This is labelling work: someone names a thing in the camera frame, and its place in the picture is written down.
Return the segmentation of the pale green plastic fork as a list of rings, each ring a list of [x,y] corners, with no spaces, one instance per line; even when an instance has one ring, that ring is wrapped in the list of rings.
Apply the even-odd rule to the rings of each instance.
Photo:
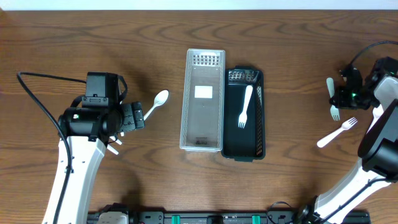
[[[332,98],[335,94],[335,87],[334,87],[334,81],[331,77],[326,79],[326,85],[328,88],[329,96]],[[331,105],[330,108],[330,114],[331,117],[333,118],[334,121],[339,121],[340,120],[340,112],[339,109],[336,108],[334,105]]]

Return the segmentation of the black plastic basket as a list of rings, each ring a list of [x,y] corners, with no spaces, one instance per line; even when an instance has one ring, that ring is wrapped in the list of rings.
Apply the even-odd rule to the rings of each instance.
[[[238,127],[244,93],[253,86],[244,129]],[[224,133],[222,155],[241,162],[261,160],[266,155],[263,72],[237,65],[227,69],[224,89]]]

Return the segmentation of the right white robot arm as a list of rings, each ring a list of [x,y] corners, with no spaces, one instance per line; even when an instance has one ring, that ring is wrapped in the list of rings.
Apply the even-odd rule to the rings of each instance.
[[[383,108],[358,147],[354,167],[329,191],[300,209],[294,223],[342,223],[377,190],[397,182],[397,60],[376,61],[359,99],[365,96]]]

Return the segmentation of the white plastic fork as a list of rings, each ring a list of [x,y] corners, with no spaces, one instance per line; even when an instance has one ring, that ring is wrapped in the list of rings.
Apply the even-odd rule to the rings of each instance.
[[[249,102],[251,99],[252,91],[253,91],[252,85],[248,85],[245,89],[243,109],[238,118],[238,127],[242,128],[242,129],[244,129],[244,127],[246,125],[247,118],[248,118],[247,110],[248,110],[248,105],[249,105]]]
[[[357,122],[358,122],[358,120],[355,117],[352,117],[352,118],[346,120],[344,123],[342,123],[342,125],[337,130],[333,131],[329,135],[320,139],[317,142],[317,146],[318,147],[326,146],[330,141],[332,141],[334,138],[336,138],[340,133],[351,129]]]

